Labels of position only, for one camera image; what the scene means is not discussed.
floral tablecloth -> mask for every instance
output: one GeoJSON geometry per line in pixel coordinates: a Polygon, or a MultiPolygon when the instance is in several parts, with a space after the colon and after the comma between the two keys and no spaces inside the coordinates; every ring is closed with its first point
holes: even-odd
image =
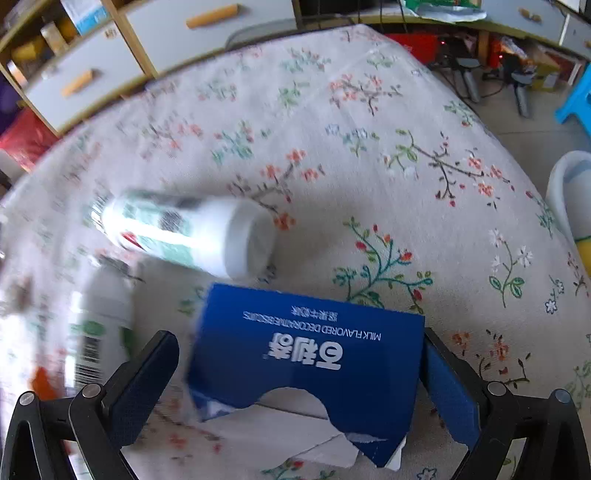
{"type": "Polygon", "coordinates": [[[228,462],[182,388],[213,279],[121,251],[87,221],[97,194],[129,187],[256,200],[279,232],[272,263],[247,285],[422,313],[482,378],[525,395],[569,390],[591,432],[591,304],[578,254],[473,112],[403,47],[358,26],[160,80],[80,126],[16,186],[4,201],[0,291],[31,277],[32,306],[0,320],[3,438],[36,365],[63,385],[70,298],[93,270],[88,256],[107,252],[144,281],[138,344],[165,328],[181,346],[171,385],[126,451],[140,479],[443,480],[465,454],[420,387],[398,473],[362,457],[349,470],[228,462]]]}

torn cardboard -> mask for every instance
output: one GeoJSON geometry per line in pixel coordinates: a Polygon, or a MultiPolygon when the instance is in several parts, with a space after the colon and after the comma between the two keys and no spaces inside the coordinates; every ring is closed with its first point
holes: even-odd
{"type": "Polygon", "coordinates": [[[242,462],[270,468],[308,456],[350,466],[357,448],[377,466],[396,468],[423,327],[419,315],[216,284],[187,383],[205,428],[232,437],[242,462]],[[326,412],[289,390],[264,397],[281,387],[309,392],[326,412]],[[285,435],[282,422],[299,435],[285,435]]]}

floor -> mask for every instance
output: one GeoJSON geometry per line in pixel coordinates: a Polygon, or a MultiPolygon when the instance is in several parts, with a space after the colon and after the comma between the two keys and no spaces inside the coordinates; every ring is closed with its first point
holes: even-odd
{"type": "MultiPolygon", "coordinates": [[[[500,84],[479,81],[479,85],[481,95],[485,95],[498,90],[500,84]]],[[[571,116],[563,125],[554,119],[554,112],[568,98],[568,88],[554,93],[531,91],[528,94],[530,119],[518,115],[512,87],[482,99],[477,105],[470,105],[515,157],[538,191],[545,195],[554,164],[571,150],[591,152],[591,138],[576,118],[571,116]]]]}

green label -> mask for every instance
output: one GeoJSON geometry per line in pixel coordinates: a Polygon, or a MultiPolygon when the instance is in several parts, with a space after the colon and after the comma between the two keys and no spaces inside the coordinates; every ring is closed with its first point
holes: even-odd
{"type": "Polygon", "coordinates": [[[95,322],[93,320],[87,320],[84,322],[82,327],[82,331],[87,335],[92,335],[94,337],[100,337],[105,334],[105,327],[103,324],[99,322],[95,322]]]}

white cylindrical container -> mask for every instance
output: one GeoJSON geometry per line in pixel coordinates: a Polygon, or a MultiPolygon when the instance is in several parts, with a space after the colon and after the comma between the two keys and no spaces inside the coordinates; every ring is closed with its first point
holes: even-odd
{"type": "Polygon", "coordinates": [[[132,355],[129,267],[104,256],[99,262],[85,290],[72,297],[65,368],[68,395],[89,383],[104,384],[132,355]]]}
{"type": "Polygon", "coordinates": [[[99,199],[92,218],[116,245],[222,278],[261,273],[276,236],[268,210],[234,197],[128,190],[99,199]]]}

